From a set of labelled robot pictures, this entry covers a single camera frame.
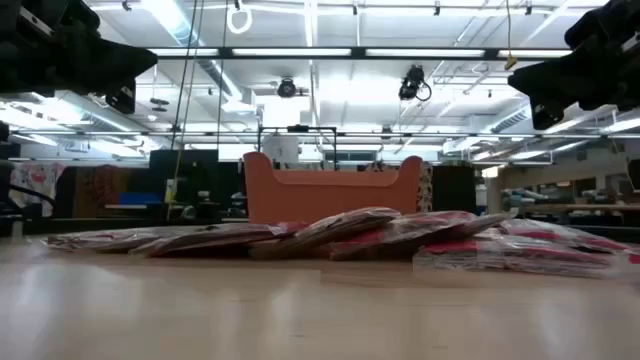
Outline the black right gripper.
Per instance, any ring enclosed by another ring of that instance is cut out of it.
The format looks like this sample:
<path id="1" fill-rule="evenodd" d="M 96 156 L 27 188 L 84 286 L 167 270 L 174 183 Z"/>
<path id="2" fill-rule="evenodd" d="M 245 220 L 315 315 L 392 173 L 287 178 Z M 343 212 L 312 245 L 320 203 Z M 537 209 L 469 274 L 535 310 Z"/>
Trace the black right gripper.
<path id="1" fill-rule="evenodd" d="M 578 102 L 583 110 L 604 105 L 611 91 L 612 67 L 628 39 L 627 22 L 626 0 L 611 0 L 586 12 L 564 35 L 572 50 L 569 55 L 517 69 L 508 77 L 508 84 L 537 103 Z M 590 86 L 585 95 L 582 79 Z"/>

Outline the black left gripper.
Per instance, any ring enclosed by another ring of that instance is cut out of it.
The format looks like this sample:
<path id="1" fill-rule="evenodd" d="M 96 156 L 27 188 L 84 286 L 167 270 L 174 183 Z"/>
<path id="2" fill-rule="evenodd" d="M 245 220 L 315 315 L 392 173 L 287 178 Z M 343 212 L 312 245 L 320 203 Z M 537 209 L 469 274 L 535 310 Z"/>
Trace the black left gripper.
<path id="1" fill-rule="evenodd" d="M 157 55 L 105 40 L 99 26 L 99 16 L 82 1 L 26 1 L 24 89 L 45 96 L 61 89 L 134 94 L 136 78 L 157 64 Z"/>

